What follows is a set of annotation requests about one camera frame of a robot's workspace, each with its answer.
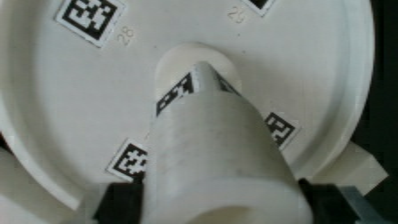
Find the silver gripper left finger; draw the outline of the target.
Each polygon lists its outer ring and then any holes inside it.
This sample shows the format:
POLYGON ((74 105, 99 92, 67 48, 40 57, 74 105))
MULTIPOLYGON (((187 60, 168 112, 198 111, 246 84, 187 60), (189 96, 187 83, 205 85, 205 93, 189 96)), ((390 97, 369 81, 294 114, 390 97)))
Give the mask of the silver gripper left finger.
POLYGON ((141 224, 143 183, 106 183, 88 192, 77 224, 141 224))

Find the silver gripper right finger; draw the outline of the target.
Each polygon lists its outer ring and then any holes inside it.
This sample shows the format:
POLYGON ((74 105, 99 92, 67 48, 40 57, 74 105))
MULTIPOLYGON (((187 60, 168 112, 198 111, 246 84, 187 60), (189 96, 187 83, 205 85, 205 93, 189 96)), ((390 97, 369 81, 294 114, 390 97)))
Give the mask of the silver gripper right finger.
POLYGON ((314 211, 314 224, 392 224, 378 212, 356 186, 314 183, 299 185, 314 211))

